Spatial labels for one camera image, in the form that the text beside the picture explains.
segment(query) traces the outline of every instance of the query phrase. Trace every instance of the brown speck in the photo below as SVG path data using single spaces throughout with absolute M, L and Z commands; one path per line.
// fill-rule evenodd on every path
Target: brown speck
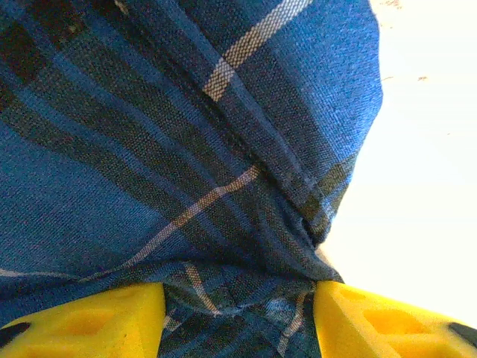
M 386 0 L 384 1 L 384 5 L 395 7 L 397 10 L 402 9 L 400 0 Z

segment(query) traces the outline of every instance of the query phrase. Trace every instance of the black tip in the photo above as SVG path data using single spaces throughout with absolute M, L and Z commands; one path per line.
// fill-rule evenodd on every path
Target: black tip
M 31 326 L 30 323 L 22 322 L 0 330 L 0 349 L 10 343 L 20 333 L 25 332 Z
M 477 330 L 459 323 L 449 324 L 449 329 L 457 333 L 462 339 L 477 348 Z

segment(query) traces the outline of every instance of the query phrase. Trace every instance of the yellow foam block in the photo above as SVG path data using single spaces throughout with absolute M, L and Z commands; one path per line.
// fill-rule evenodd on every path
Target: yellow foam block
M 9 323 L 31 326 L 0 358 L 156 358 L 164 318 L 161 283 L 114 289 Z
M 455 320 L 331 281 L 315 293 L 323 358 L 476 358 Z

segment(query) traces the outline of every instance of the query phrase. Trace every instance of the plaid cloth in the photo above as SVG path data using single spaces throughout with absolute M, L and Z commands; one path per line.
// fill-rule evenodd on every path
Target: plaid cloth
M 160 281 L 160 357 L 319 357 L 380 104 L 365 0 L 0 1 L 0 326 Z

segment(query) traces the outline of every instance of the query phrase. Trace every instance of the white surface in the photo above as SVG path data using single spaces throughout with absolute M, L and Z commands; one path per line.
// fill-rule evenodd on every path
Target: white surface
M 477 327 L 477 4 L 372 5 L 385 100 L 322 250 L 350 285 Z

